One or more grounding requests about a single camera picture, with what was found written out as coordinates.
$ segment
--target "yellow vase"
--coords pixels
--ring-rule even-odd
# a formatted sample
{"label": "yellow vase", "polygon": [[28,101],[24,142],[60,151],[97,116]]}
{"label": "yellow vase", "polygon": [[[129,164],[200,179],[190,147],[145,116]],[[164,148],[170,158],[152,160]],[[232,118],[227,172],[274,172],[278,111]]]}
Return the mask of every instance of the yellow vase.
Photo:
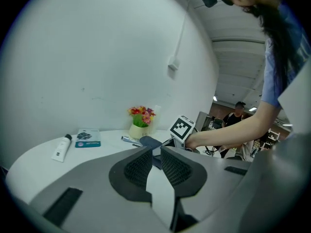
{"label": "yellow vase", "polygon": [[132,126],[130,127],[130,130],[129,130],[129,135],[133,139],[139,140],[143,136],[148,135],[148,127],[140,128],[140,127],[137,127],[136,125],[132,124]]}

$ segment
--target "white wall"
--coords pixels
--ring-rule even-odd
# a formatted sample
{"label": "white wall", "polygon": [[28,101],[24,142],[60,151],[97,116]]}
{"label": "white wall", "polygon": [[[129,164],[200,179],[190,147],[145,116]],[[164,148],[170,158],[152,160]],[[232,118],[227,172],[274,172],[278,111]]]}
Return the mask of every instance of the white wall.
{"label": "white wall", "polygon": [[131,106],[162,107],[161,129],[179,114],[208,112],[218,78],[210,39],[179,0],[32,0],[11,28],[0,62],[1,163],[75,134],[130,125]]}

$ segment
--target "person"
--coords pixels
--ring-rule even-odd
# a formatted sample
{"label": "person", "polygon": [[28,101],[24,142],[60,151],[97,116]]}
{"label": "person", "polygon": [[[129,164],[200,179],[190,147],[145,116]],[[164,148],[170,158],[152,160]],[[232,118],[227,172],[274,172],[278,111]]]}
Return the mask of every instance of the person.
{"label": "person", "polygon": [[[251,115],[246,114],[244,116],[244,119],[247,119],[249,117],[251,117]],[[253,162],[253,158],[251,157],[251,151],[253,149],[253,144],[254,144],[254,141],[249,141],[249,142],[244,142],[241,144],[232,144],[232,145],[227,145],[227,146],[221,146],[220,149],[221,150],[229,150],[229,149],[236,148],[237,150],[235,151],[234,157],[229,157],[227,159]]]}
{"label": "person", "polygon": [[[222,128],[242,121],[242,119],[243,119],[242,113],[244,111],[244,105],[245,105],[245,103],[243,103],[243,102],[237,102],[236,103],[234,113],[229,113],[228,115],[226,115],[224,117],[223,122],[222,122]],[[220,150],[222,150],[220,152],[220,155],[222,158],[225,157],[225,155],[228,153],[229,149],[230,148],[228,148],[228,149],[220,148]]]}
{"label": "person", "polygon": [[265,52],[264,85],[255,114],[234,125],[191,134],[186,147],[240,144],[262,137],[275,121],[281,106],[278,97],[293,81],[311,54],[307,35],[282,0],[223,0],[240,6],[260,19],[268,36]]}

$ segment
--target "black slot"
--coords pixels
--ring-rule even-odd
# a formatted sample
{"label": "black slot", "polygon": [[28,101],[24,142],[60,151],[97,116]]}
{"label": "black slot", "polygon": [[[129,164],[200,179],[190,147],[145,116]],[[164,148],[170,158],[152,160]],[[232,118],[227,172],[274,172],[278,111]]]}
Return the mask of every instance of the black slot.
{"label": "black slot", "polygon": [[241,169],[238,167],[234,167],[234,166],[227,166],[225,168],[225,170],[228,172],[232,172],[232,173],[236,173],[236,174],[240,174],[240,175],[245,175],[247,173],[247,170]]}
{"label": "black slot", "polygon": [[79,189],[68,188],[43,216],[56,226],[61,226],[82,193]]}

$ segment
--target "woman's hand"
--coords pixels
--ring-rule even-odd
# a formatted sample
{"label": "woman's hand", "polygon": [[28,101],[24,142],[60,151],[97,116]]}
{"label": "woman's hand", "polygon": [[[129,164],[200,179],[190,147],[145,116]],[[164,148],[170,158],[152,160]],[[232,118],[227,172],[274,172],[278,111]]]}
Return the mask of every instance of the woman's hand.
{"label": "woman's hand", "polygon": [[189,149],[196,149],[198,147],[196,140],[195,140],[195,135],[196,134],[191,134],[188,136],[186,142],[185,142],[185,147]]}

